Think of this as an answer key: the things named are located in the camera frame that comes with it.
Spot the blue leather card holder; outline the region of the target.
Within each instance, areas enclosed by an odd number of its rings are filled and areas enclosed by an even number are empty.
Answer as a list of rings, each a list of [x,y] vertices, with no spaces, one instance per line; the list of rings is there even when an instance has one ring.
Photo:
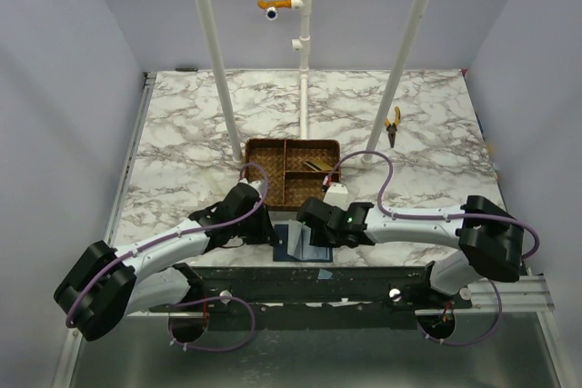
[[[274,262],[332,263],[333,251],[311,244],[312,230],[295,220],[274,224],[278,242],[273,247]]]

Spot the gold credit card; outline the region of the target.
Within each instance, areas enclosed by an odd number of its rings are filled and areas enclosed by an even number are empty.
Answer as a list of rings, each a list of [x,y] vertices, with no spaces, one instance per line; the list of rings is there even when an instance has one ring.
[[[321,160],[305,160],[304,161],[304,166],[306,166],[307,168],[309,168],[310,170],[316,171],[316,172],[330,172],[333,170],[334,166],[327,164],[324,161]]]

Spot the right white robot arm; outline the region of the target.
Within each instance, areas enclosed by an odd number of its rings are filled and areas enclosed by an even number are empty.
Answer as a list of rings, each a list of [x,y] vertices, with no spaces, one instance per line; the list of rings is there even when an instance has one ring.
[[[431,308],[482,278],[500,283],[520,278],[524,231],[480,195],[470,195],[460,206],[386,212],[366,202],[343,210],[310,197],[297,219],[311,230],[311,244],[323,247],[404,242],[452,249],[447,258],[428,264],[426,280],[417,288],[420,301]]]

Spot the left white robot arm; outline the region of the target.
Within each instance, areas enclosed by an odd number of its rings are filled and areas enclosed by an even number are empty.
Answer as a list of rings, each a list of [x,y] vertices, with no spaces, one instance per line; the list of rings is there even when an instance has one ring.
[[[195,309],[202,290],[179,263],[236,238],[245,244],[277,242],[265,204],[267,190],[266,181],[242,179],[223,201],[161,234],[117,248],[103,241],[90,244],[54,293],[66,326],[94,341],[136,311],[164,304]]]

